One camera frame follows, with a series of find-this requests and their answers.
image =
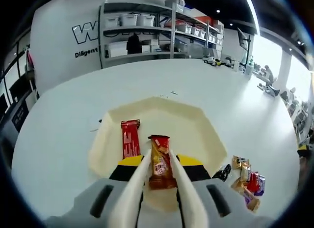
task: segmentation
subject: orange candy bar wrapper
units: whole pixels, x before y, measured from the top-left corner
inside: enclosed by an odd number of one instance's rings
[[[177,187],[177,182],[172,176],[169,156],[169,137],[151,135],[152,141],[152,176],[149,178],[151,190],[171,189]]]

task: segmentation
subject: purple candy wrapper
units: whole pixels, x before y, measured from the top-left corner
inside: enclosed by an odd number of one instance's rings
[[[243,191],[243,195],[244,195],[245,203],[246,205],[248,205],[252,201],[252,198],[250,197],[249,193],[246,190]]]
[[[262,175],[259,175],[259,190],[257,190],[254,195],[255,196],[262,196],[265,191],[265,177]]]

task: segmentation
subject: window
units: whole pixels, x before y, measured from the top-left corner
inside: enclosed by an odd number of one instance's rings
[[[292,56],[287,89],[295,88],[295,96],[307,102],[310,93],[310,85],[311,73],[296,57]]]
[[[281,46],[264,37],[255,35],[252,56],[254,63],[262,68],[268,65],[274,78],[278,77],[282,56]]]

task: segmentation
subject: computer monitor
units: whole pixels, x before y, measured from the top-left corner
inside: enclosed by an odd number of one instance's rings
[[[247,37],[239,28],[237,28],[237,34],[239,37],[240,47],[246,50],[246,61],[245,61],[245,64],[242,64],[246,67],[249,61],[251,36]]]
[[[19,101],[30,90],[29,80],[26,78],[26,75],[23,74],[10,88],[12,99],[17,97]]]
[[[237,28],[237,35],[239,37],[240,46],[247,51],[247,49],[248,49],[248,45],[247,45],[248,38],[239,28]]]

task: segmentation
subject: person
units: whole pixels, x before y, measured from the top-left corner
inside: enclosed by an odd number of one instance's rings
[[[269,79],[269,82],[270,83],[274,83],[274,75],[273,75],[273,73],[272,73],[272,71],[270,70],[270,68],[269,68],[269,66],[268,65],[265,65],[265,72],[267,72],[268,74],[269,74],[269,76],[268,76],[268,79]]]

